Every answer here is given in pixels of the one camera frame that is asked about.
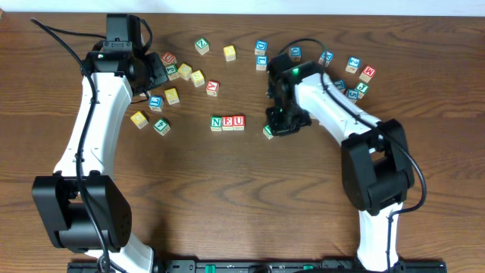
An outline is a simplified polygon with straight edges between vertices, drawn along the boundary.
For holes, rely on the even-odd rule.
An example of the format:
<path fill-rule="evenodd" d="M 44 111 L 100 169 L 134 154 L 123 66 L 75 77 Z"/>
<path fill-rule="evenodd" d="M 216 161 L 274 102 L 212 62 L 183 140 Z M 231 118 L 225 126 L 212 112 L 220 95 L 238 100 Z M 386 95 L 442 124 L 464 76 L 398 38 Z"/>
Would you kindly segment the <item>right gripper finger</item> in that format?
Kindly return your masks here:
<path fill-rule="evenodd" d="M 290 121 L 291 131 L 299 131 L 302 127 L 307 127 L 311 125 L 311 118 L 307 111 L 293 114 Z"/>
<path fill-rule="evenodd" d="M 274 136 L 284 136 L 288 133 L 288 125 L 286 122 L 286 112 L 282 108 L 270 107 L 265 111 L 267 116 L 267 124 L 270 132 Z"/>

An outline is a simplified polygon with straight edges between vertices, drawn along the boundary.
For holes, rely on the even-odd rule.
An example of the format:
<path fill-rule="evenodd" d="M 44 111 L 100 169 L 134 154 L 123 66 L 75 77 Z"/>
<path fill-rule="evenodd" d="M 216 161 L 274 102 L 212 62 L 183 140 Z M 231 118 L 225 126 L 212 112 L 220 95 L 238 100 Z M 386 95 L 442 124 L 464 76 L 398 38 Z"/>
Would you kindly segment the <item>green R block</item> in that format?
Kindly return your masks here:
<path fill-rule="evenodd" d="M 265 125 L 263 128 L 263 134 L 270 140 L 274 137 L 269 125 Z"/>

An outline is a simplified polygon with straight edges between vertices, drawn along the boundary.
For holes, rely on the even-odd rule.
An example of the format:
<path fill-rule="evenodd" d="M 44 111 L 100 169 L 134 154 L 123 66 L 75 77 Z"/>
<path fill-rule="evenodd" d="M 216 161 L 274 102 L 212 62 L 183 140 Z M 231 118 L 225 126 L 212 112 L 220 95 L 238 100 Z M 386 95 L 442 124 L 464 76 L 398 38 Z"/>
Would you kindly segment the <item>red E block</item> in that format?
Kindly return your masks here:
<path fill-rule="evenodd" d="M 221 122 L 222 122 L 222 131 L 234 130 L 233 116 L 223 116 L 221 118 Z"/>

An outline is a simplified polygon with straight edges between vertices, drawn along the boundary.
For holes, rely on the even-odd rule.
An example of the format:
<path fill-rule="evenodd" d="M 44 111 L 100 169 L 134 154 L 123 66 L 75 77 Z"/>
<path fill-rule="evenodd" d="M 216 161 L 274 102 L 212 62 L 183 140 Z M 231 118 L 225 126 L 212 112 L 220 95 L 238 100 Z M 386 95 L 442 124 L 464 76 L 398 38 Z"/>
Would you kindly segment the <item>blue S block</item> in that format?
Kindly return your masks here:
<path fill-rule="evenodd" d="M 352 102 L 356 103 L 359 100 L 359 91 L 356 89 L 348 89 L 346 90 L 346 98 Z"/>

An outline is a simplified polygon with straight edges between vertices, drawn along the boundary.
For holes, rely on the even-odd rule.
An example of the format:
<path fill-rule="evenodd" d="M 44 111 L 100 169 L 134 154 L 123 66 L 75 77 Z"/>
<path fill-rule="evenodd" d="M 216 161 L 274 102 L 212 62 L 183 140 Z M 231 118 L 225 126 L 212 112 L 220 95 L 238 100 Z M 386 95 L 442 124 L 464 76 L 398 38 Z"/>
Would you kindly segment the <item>green N block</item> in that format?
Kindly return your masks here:
<path fill-rule="evenodd" d="M 211 131 L 222 131 L 222 117 L 212 116 L 210 120 Z"/>

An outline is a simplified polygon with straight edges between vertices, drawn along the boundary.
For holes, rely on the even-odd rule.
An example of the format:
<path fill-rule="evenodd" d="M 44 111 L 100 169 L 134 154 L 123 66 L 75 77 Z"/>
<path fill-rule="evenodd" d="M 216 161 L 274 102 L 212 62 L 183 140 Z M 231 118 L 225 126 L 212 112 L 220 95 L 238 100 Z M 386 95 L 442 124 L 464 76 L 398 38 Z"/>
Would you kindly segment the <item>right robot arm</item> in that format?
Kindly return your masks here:
<path fill-rule="evenodd" d="M 275 136 L 297 133 L 313 120 L 340 146 L 342 183 L 359 213 L 357 258 L 368 271 L 387 271 L 396 253 L 397 212 L 414 184 L 405 132 L 360 109 L 315 61 L 294 63 L 286 54 L 268 64 L 268 126 Z"/>

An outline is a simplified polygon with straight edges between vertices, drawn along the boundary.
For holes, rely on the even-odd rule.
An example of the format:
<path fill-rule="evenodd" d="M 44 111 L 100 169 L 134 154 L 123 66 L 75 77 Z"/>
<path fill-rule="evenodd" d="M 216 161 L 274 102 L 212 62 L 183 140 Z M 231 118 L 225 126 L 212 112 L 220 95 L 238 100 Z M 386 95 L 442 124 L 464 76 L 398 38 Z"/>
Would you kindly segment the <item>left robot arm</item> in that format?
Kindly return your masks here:
<path fill-rule="evenodd" d="M 82 99 L 61 159 L 38 176 L 34 203 L 48 238 L 58 249 L 92 257 L 69 270 L 162 272 L 163 262 L 132 232 L 132 211 L 114 182 L 114 154 L 133 97 L 167 80 L 158 54 L 142 39 L 145 20 L 109 14 L 106 33 L 78 60 Z"/>

